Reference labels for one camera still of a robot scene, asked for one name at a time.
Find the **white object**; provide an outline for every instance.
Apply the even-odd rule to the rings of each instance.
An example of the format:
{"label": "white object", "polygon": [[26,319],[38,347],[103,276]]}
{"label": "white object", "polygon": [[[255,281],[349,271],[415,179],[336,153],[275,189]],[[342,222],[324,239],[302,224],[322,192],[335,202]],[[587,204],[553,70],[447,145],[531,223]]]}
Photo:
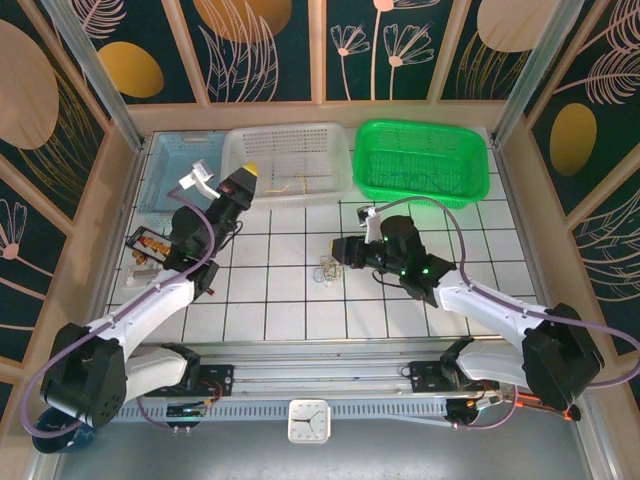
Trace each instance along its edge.
{"label": "white object", "polygon": [[496,342],[471,342],[456,360],[471,380],[491,379],[508,385],[529,388],[522,369],[522,354],[513,345]]}
{"label": "white object", "polygon": [[344,129],[336,123],[243,128],[227,133],[222,178],[253,162],[252,208],[336,203],[353,185]]}
{"label": "white object", "polygon": [[187,190],[194,185],[198,191],[209,200],[220,198],[220,194],[207,185],[207,182],[213,178],[213,173],[204,161],[204,158],[198,160],[192,165],[191,173],[180,179],[180,186],[183,190]]}
{"label": "white object", "polygon": [[331,407],[325,400],[299,399],[289,404],[289,440],[325,443],[331,436]]}
{"label": "white object", "polygon": [[364,243],[369,244],[371,242],[379,242],[382,240],[382,218],[376,212],[376,207],[369,207],[367,210],[367,218],[365,223],[367,226],[367,233],[364,237]]}
{"label": "white object", "polygon": [[142,341],[167,318],[193,301],[195,286],[183,279],[159,289],[160,283],[174,277],[175,270],[161,270],[153,282],[136,297],[105,317],[87,325],[90,330],[111,323],[114,315],[149,290],[154,290],[147,299],[122,317],[118,323],[98,335],[104,340],[116,339],[122,347],[127,379],[126,401],[161,387],[175,385],[186,371],[187,360],[182,355],[165,348],[135,358],[129,358]]}
{"label": "white object", "polygon": [[[473,318],[476,322],[497,333],[516,347],[520,355],[522,355],[522,341],[525,338],[525,330],[529,328],[535,329],[543,321],[540,318],[517,313],[473,291],[462,280],[460,270],[448,272],[439,282],[438,287],[434,289],[438,306],[450,312],[461,313]],[[472,283],[475,287],[490,293],[494,297],[517,305],[525,311],[544,313],[546,310],[546,307],[518,301],[473,280]]]}

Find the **black bracket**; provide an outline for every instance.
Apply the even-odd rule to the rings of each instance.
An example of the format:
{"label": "black bracket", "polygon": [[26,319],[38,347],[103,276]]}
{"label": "black bracket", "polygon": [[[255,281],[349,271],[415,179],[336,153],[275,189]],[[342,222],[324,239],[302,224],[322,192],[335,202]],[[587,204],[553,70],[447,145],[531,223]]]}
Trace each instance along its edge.
{"label": "black bracket", "polygon": [[464,386],[456,386],[442,373],[442,362],[411,362],[409,373],[405,375],[411,381],[413,393],[434,392],[483,392],[487,389],[498,390],[500,384],[493,381],[470,381]]}
{"label": "black bracket", "polygon": [[145,397],[166,397],[166,398],[189,398],[189,397],[211,397],[211,389],[215,393],[222,387],[222,396],[231,396],[233,388],[233,365],[200,365],[198,379],[191,389],[186,389],[180,385],[162,387],[149,392]]}

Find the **small object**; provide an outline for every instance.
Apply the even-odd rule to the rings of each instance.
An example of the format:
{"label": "small object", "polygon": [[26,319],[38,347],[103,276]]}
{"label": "small object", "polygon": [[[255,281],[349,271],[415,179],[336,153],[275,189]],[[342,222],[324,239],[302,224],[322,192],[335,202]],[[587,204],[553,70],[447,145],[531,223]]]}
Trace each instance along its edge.
{"label": "small object", "polygon": [[145,265],[147,263],[147,256],[137,250],[131,252],[131,256],[136,259],[136,265]]}
{"label": "small object", "polygon": [[163,245],[162,243],[150,237],[142,236],[140,237],[139,242],[145,247],[149,247],[154,252],[160,252],[165,257],[168,257],[169,252],[171,252],[171,247],[167,247],[166,245]]}
{"label": "small object", "polygon": [[[171,240],[153,230],[149,230],[147,227],[139,227],[133,235],[131,235],[131,238],[127,240],[125,246],[134,252],[144,255],[147,260],[152,258],[160,265],[164,264],[164,261],[171,252]],[[138,258],[140,257],[137,257],[135,254],[132,255],[136,258],[138,265],[144,265],[146,263],[146,260],[144,263],[138,263]]]}
{"label": "small object", "polygon": [[331,407],[326,400],[292,400],[287,430],[293,443],[325,443],[331,436]]}
{"label": "small object", "polygon": [[195,185],[198,191],[209,200],[220,198],[220,194],[207,185],[207,182],[211,180],[214,175],[205,163],[204,158],[198,160],[192,167],[191,173],[180,179],[182,189],[187,190]]}
{"label": "small object", "polygon": [[125,286],[130,288],[143,288],[158,276],[159,269],[155,265],[135,266],[127,268]]}
{"label": "small object", "polygon": [[324,283],[326,286],[342,278],[344,267],[330,255],[320,257],[320,266],[313,270],[313,281]]}

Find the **white plastic basket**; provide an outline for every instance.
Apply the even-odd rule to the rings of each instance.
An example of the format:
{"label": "white plastic basket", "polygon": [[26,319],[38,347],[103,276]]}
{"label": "white plastic basket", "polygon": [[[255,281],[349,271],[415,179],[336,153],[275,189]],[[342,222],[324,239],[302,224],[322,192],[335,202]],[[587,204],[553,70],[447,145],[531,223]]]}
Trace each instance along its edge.
{"label": "white plastic basket", "polygon": [[252,207],[335,203],[353,185],[347,138],[336,123],[228,132],[222,149],[222,178],[249,162],[258,167]]}

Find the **wire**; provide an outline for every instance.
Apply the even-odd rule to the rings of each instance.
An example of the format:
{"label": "wire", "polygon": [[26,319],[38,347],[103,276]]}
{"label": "wire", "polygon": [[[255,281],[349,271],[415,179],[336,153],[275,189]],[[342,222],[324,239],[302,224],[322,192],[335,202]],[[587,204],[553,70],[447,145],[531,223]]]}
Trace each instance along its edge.
{"label": "wire", "polygon": [[320,266],[313,269],[313,281],[329,285],[340,280],[343,272],[344,267],[333,257],[323,255],[320,257]]}
{"label": "wire", "polygon": [[[557,315],[549,315],[547,313],[542,313],[542,312],[532,312],[520,307],[519,305],[514,305],[506,300],[498,298],[495,295],[492,295],[491,293],[475,286],[472,283],[471,279],[467,276],[467,273],[465,271],[465,264],[467,261],[467,250],[464,244],[464,238],[462,236],[462,229],[460,228],[460,224],[454,217],[451,210],[449,210],[446,206],[444,206],[442,203],[438,202],[437,200],[434,200],[433,198],[429,198],[429,197],[423,197],[423,196],[407,197],[401,200],[397,200],[395,202],[387,203],[386,205],[383,205],[381,207],[376,207],[375,211],[376,213],[380,213],[380,212],[383,212],[384,210],[395,207],[396,205],[400,205],[402,203],[415,201],[415,200],[426,201],[426,202],[432,203],[433,205],[436,205],[445,213],[447,217],[449,217],[449,219],[453,223],[453,226],[456,229],[456,233],[458,234],[458,239],[460,242],[460,264],[459,264],[460,276],[462,277],[462,280],[464,281],[464,283],[466,283],[466,285],[469,288],[471,288],[474,292],[497,303],[502,307],[508,308],[522,315],[528,315],[530,317],[539,318],[541,320],[546,320],[548,322],[564,323],[566,325],[571,325],[574,327],[591,328],[593,330],[598,330],[604,333],[608,333],[609,335],[613,335],[615,337],[621,338],[622,340],[625,340],[626,342],[630,343],[635,350],[640,351],[640,341],[638,341],[628,333],[618,330],[617,328],[612,328],[606,325],[598,325],[595,323],[584,322],[582,320],[574,320],[571,318],[558,317]],[[635,367],[633,367],[631,371],[629,371],[628,373],[624,375],[620,375],[619,377],[616,377],[611,380],[606,380],[604,382],[591,383],[587,388],[596,389],[596,388],[607,388],[607,387],[613,387],[615,385],[620,385],[636,377],[639,373],[640,373],[640,357],[638,357],[638,362],[636,363]]]}
{"label": "wire", "polygon": [[[380,278],[377,278],[375,276],[375,274],[378,273],[380,275]],[[371,276],[373,277],[373,279],[378,282],[380,285],[384,285],[386,287],[393,287],[393,288],[404,288],[402,285],[395,285],[393,283],[388,283],[385,282],[384,280],[382,280],[382,272],[378,271],[378,270],[374,270],[371,272]]]}
{"label": "wire", "polygon": [[492,428],[499,427],[500,425],[504,425],[507,421],[512,417],[513,412],[516,411],[518,403],[518,387],[516,385],[513,386],[513,403],[511,404],[511,408],[507,414],[502,417],[497,422],[489,423],[487,425],[460,425],[458,422],[453,423],[453,428],[462,428],[464,430],[491,430]]}
{"label": "wire", "polygon": [[227,244],[233,240],[237,234],[239,234],[242,231],[242,227],[244,227],[244,223],[242,223],[242,220],[238,220],[236,222],[236,229],[231,232],[231,235],[229,235],[229,238],[227,238],[224,243],[222,244],[222,246],[220,247],[220,250],[218,250],[218,252],[221,252],[222,250],[224,250],[224,247],[227,246]]}
{"label": "wire", "polygon": [[188,275],[191,275],[191,273],[198,270],[202,265],[204,265],[209,260],[209,258],[211,258],[211,255],[213,254],[213,250],[215,248],[215,236],[213,233],[213,227],[211,226],[211,223],[209,222],[205,214],[198,207],[196,207],[193,203],[186,200],[185,198],[182,198],[181,196],[176,194],[180,189],[181,187],[174,188],[167,194],[167,197],[181,202],[183,205],[191,209],[200,218],[200,220],[202,220],[205,227],[207,228],[207,233],[209,234],[209,245],[207,247],[206,253],[202,256],[200,260],[198,260],[194,265],[186,269],[184,272],[178,273],[173,277],[168,278],[164,282],[159,283],[155,289],[149,289],[146,292],[144,292],[139,298],[136,298],[135,300],[133,300],[127,307],[122,309],[120,312],[114,314],[110,320],[109,320],[109,317],[107,316],[107,320],[103,325],[100,325],[94,330],[91,330],[91,332],[89,332],[84,337],[79,338],[78,340],[73,342],[71,345],[68,345],[67,347],[63,348],[60,352],[58,352],[53,357],[51,357],[47,363],[45,363],[42,367],[40,367],[40,369],[33,375],[31,380],[27,382],[27,385],[22,394],[22,398],[20,399],[20,422],[22,423],[22,426],[24,427],[24,429],[34,437],[38,437],[38,438],[61,437],[62,435],[66,435],[67,433],[72,432],[82,424],[82,422],[78,420],[77,422],[72,423],[66,428],[63,428],[61,430],[56,430],[53,432],[48,432],[48,431],[40,430],[39,428],[36,428],[29,421],[29,415],[28,415],[29,397],[34,387],[36,386],[36,383],[38,383],[38,381],[42,377],[44,377],[44,374],[56,363],[58,363],[64,357],[69,355],[71,352],[81,347],[85,343],[89,342],[91,339],[97,337],[105,330],[111,328],[112,326],[115,326],[115,324],[118,323],[122,319],[122,317],[131,313],[134,309],[142,305],[151,295],[154,295],[157,292],[162,291],[163,289],[167,288],[168,286],[174,283],[178,283],[182,281]]}
{"label": "wire", "polygon": [[161,428],[163,430],[173,430],[177,432],[177,430],[174,430],[166,423],[156,422],[153,418],[149,416],[149,414],[144,410],[144,407],[142,406],[142,396],[136,397],[136,403],[138,404],[138,410],[140,410],[142,417],[151,425],[153,425],[154,427]]}

